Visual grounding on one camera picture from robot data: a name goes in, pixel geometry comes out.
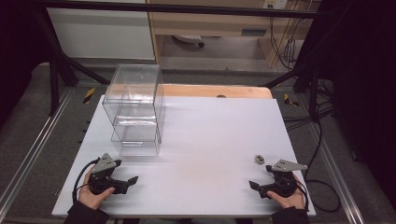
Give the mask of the aluminium floor rail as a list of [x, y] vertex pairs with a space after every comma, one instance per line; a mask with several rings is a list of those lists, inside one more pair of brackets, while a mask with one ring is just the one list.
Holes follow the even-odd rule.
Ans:
[[318, 123], [311, 123], [310, 127], [313, 134], [318, 140], [318, 152], [323, 159], [326, 169], [329, 173], [332, 185], [338, 193], [341, 205], [346, 213], [346, 217], [350, 224], [364, 224], [364, 218], [357, 206], [352, 193], [344, 179], [344, 176], [338, 167], [335, 159], [332, 156], [330, 148], [328, 147], [321, 126]]
[[55, 125], [57, 124], [60, 116], [64, 112], [67, 106], [70, 95], [75, 91], [74, 88], [66, 88], [59, 101], [59, 107], [55, 110], [52, 116], [49, 116], [44, 124], [40, 133], [36, 137], [33, 144], [30, 146], [26, 156], [24, 157], [18, 170], [10, 180], [5, 191], [0, 196], [0, 222], [5, 218], [10, 206], [13, 204], [16, 196], [18, 195], [21, 186], [25, 179], [32, 170], [39, 154], [42, 151], [44, 145], [46, 145]]

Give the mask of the clear acrylic drawer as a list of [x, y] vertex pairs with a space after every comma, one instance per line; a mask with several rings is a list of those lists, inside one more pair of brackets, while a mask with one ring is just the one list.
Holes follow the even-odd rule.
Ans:
[[160, 137], [155, 125], [126, 126], [120, 135], [122, 156], [157, 156]]

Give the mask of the black metal stand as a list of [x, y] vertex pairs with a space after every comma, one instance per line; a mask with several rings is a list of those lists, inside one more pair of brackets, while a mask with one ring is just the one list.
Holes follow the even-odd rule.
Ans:
[[297, 77], [293, 89], [295, 92], [309, 89], [308, 114], [314, 122], [318, 122], [319, 70], [330, 52], [335, 49], [341, 37], [341, 23], [353, 3], [354, 0], [321, 0], [317, 11], [305, 11], [304, 14], [310, 15], [313, 21], [305, 37], [297, 64], [285, 75], [264, 84], [265, 88], [271, 89], [292, 77]]
[[74, 69], [82, 72], [84, 75], [91, 77], [101, 84], [109, 84], [110, 81], [100, 77], [93, 71], [89, 70], [82, 64], [67, 56], [58, 40], [56, 32], [50, 21], [48, 11], [44, 7], [29, 7], [35, 22], [44, 35], [46, 44], [49, 46], [49, 80], [50, 80], [50, 112], [52, 116], [60, 107], [59, 78], [61, 78], [66, 87], [76, 87], [78, 78]]

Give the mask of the black yellow tape marker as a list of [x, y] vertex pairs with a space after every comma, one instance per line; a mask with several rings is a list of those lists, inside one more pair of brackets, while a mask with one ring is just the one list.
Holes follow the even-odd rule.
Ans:
[[284, 93], [284, 104], [285, 105], [293, 105], [293, 106], [300, 106], [298, 102], [292, 101], [290, 97]]
[[88, 89], [88, 91], [87, 91], [87, 93], [86, 93], [86, 95], [84, 97], [84, 100], [83, 100], [83, 104], [84, 105], [86, 105], [86, 104], [88, 104], [90, 102], [94, 92], [95, 92], [95, 88], [89, 88]]

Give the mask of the wooden board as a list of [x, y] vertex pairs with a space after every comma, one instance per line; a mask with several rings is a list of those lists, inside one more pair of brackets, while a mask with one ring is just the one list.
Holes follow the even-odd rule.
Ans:
[[273, 98], [270, 90], [263, 87], [187, 84], [163, 84], [163, 95], [217, 98]]

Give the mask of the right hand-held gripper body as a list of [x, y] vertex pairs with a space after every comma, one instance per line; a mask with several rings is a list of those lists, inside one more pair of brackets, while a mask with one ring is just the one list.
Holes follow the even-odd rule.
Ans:
[[262, 189], [258, 191], [262, 198], [268, 198], [266, 192], [271, 190], [281, 197], [287, 198], [291, 196], [297, 189], [297, 182], [294, 178], [294, 171], [307, 170], [308, 166], [291, 161], [279, 160], [276, 164], [271, 165], [274, 170], [273, 184], [261, 186]]

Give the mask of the person's right hand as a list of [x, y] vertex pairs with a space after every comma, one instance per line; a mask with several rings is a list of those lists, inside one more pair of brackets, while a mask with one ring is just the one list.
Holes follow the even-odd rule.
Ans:
[[301, 191], [302, 184], [297, 178], [297, 176], [295, 176], [294, 178], [296, 179], [298, 188], [294, 191], [294, 193], [291, 196], [284, 198], [271, 190], [268, 190], [266, 194], [272, 200], [278, 202], [280, 206], [284, 209], [290, 207], [295, 207], [296, 209], [305, 209], [304, 193]]

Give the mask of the black metal crossbar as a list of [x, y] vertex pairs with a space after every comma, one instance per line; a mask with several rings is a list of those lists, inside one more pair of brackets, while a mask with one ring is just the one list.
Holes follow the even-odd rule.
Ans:
[[136, 12], [161, 12], [161, 13], [185, 13], [207, 15], [235, 15], [251, 17], [272, 18], [298, 18], [298, 19], [322, 19], [334, 16], [331, 11], [297, 11], [286, 9], [257, 9], [242, 7], [210, 7], [210, 6], [187, 6], [187, 5], [163, 5], [163, 4], [138, 4], [118, 2], [93, 2], [72, 0], [34, 0], [34, 4], [51, 8], [71, 8], [88, 10], [114, 10]]

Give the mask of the white wall socket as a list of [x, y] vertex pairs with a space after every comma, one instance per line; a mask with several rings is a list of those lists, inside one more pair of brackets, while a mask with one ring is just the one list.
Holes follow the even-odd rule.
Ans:
[[284, 9], [288, 0], [263, 0], [263, 8]]

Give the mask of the person's left hand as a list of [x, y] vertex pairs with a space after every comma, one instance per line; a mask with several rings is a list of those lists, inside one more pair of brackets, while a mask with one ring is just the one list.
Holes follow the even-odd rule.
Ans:
[[114, 192], [115, 189], [113, 187], [110, 187], [98, 195], [93, 194], [90, 191], [88, 184], [91, 173], [92, 171], [89, 171], [84, 176], [83, 186], [79, 190], [78, 200], [87, 207], [93, 210], [97, 210], [100, 207], [101, 203], [107, 197], [109, 197]]

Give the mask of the white cabinet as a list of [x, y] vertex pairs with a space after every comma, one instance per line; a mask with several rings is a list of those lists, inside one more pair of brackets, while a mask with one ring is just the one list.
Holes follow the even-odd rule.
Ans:
[[73, 58], [155, 58], [146, 12], [49, 8], [63, 51]]

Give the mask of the light wooden desk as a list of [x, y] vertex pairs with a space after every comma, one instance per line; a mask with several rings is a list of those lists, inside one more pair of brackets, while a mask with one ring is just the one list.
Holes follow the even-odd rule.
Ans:
[[[146, 0], [149, 4], [174, 4], [189, 6], [263, 8], [263, 0]], [[316, 10], [320, 0], [288, 0], [284, 9]], [[273, 67], [279, 61], [280, 51], [289, 39], [304, 40], [312, 24], [311, 19], [258, 18], [249, 16], [148, 14], [155, 60], [162, 58], [163, 38], [167, 35], [200, 35], [255, 37], [260, 43], [267, 65]]]

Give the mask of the grey chair base with caster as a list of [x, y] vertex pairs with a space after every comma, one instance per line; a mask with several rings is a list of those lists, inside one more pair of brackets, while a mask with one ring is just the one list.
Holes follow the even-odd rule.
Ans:
[[174, 35], [174, 38], [190, 44], [196, 44], [199, 48], [203, 48], [205, 43], [199, 35]]

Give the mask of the clear acrylic drawer cabinet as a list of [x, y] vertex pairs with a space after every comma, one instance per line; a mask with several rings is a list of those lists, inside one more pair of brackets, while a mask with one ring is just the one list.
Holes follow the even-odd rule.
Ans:
[[126, 126], [155, 125], [161, 145], [166, 106], [163, 75], [158, 64], [120, 64], [102, 105], [113, 128], [111, 141], [119, 153], [120, 135]]

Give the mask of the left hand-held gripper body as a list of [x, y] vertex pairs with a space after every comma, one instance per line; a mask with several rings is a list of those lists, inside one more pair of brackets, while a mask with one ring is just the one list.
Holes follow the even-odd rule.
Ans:
[[121, 181], [111, 177], [116, 168], [115, 161], [105, 153], [93, 166], [88, 182], [90, 191], [98, 195], [106, 189], [113, 187], [115, 189], [114, 194], [125, 194], [129, 188], [126, 186], [127, 181]]

